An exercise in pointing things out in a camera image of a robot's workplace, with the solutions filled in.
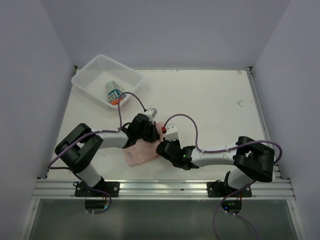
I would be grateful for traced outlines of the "pink towel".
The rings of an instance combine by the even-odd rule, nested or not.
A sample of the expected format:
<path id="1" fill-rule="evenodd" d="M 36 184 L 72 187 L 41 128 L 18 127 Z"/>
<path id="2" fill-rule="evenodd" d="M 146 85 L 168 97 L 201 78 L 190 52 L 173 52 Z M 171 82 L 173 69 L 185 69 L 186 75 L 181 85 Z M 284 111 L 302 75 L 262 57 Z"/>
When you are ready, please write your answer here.
<path id="1" fill-rule="evenodd" d="M 127 133 L 127 127 L 131 122 L 125 123 L 121 129 Z M 155 142 L 146 142 L 138 140 L 136 144 L 126 144 L 122 149 L 126 163 L 130 166 L 142 165 L 147 162 L 158 159 L 160 156 L 156 153 L 157 146 L 163 139 L 161 132 L 162 122 L 155 122 L 160 139 Z"/>

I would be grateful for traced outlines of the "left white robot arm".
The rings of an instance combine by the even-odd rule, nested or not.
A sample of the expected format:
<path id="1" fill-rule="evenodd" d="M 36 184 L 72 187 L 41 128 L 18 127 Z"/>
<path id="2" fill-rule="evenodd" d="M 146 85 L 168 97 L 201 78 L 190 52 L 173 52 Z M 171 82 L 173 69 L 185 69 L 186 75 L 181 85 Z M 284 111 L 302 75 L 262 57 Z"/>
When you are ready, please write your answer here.
<path id="1" fill-rule="evenodd" d="M 99 196 L 104 190 L 104 179 L 91 164 L 96 152 L 106 148 L 127 149 L 138 141 L 155 143 L 160 139 L 154 121 L 156 114 L 154 108 L 145 110 L 119 130 L 94 131 L 80 123 L 56 146 L 54 152 L 86 184 L 87 192 Z"/>

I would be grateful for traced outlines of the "colourful rabbit print towel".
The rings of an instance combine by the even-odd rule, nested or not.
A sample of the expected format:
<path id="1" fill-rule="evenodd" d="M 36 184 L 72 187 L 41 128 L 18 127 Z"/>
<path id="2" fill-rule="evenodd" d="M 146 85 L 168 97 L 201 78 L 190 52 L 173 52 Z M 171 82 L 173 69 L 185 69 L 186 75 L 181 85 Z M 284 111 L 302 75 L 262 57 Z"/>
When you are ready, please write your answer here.
<path id="1" fill-rule="evenodd" d="M 105 84 L 106 94 L 107 94 L 107 102 L 116 106 L 119 102 L 121 102 L 125 97 L 125 90 L 115 81 L 109 81 Z"/>

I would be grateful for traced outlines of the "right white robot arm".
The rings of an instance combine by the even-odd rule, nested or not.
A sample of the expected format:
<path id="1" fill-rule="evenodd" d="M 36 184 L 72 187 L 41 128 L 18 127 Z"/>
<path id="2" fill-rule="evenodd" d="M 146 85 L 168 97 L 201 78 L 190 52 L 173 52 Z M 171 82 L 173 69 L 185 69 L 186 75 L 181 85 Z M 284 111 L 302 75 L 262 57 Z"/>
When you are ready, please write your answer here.
<path id="1" fill-rule="evenodd" d="M 223 192 L 232 197 L 253 181 L 270 183 L 273 180 L 275 151 L 264 143 L 240 136 L 233 147 L 226 145 L 224 149 L 208 151 L 193 145 L 182 148 L 179 140 L 163 140 L 156 153 L 186 171 L 217 165 L 236 167 L 227 172 L 222 185 Z"/>

